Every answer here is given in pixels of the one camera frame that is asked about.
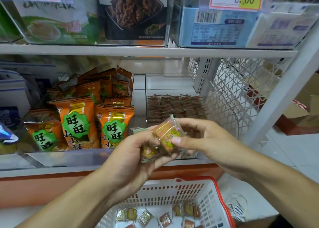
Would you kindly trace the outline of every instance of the cardboard box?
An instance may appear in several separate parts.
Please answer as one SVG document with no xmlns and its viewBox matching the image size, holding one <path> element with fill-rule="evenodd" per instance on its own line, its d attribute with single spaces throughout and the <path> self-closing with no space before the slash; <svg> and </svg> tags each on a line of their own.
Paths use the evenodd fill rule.
<svg viewBox="0 0 319 228">
<path fill-rule="evenodd" d="M 267 74 L 263 74 L 258 79 L 267 82 Z M 272 82 L 267 89 L 253 78 L 246 79 L 249 82 L 250 89 L 247 90 L 247 96 L 256 97 L 259 93 L 262 98 L 255 99 L 254 103 L 261 109 L 269 97 L 271 91 L 276 86 L 276 81 Z M 279 117 L 276 125 L 286 135 L 313 134 L 319 132 L 319 74 L 315 73 L 306 85 L 298 93 L 294 101 L 287 107 L 284 113 Z"/>
</svg>

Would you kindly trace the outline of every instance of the barcode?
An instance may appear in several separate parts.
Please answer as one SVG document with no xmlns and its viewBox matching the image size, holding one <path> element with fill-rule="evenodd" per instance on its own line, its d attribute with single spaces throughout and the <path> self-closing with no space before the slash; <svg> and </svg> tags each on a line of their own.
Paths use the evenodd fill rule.
<svg viewBox="0 0 319 228">
<path fill-rule="evenodd" d="M 197 10 L 195 23 L 218 24 L 220 22 L 221 10 Z"/>
</svg>

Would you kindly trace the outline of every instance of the white plastic basket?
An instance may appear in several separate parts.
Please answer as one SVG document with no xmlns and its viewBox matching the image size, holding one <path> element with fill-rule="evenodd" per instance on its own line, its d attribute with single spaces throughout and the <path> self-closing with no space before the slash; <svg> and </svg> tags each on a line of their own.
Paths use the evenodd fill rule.
<svg viewBox="0 0 319 228">
<path fill-rule="evenodd" d="M 235 223 L 222 199 L 217 182 L 209 176 L 147 181 L 132 197 L 112 207 L 96 228 L 124 228 L 132 224 L 132 222 L 116 223 L 117 210 L 131 207 L 137 208 L 138 218 L 145 208 L 155 217 L 146 228 L 157 228 L 156 218 L 166 212 L 169 212 L 173 221 L 168 228 L 180 228 L 182 218 L 172 217 L 172 206 L 179 201 L 192 202 L 199 206 L 201 218 L 195 220 L 196 226 L 235 228 Z M 135 226 L 141 228 L 138 222 L 135 222 Z"/>
</svg>

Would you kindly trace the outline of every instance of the shelf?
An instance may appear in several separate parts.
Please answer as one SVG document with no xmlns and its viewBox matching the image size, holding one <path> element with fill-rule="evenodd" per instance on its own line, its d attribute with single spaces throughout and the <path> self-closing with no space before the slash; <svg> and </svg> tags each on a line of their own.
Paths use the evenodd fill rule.
<svg viewBox="0 0 319 228">
<path fill-rule="evenodd" d="M 0 54 L 22 55 L 90 55 L 130 57 L 245 57 L 282 58 L 294 57 L 296 50 L 256 49 L 200 49 L 111 46 L 58 46 L 58 45 L 10 45 L 0 44 Z"/>
</svg>

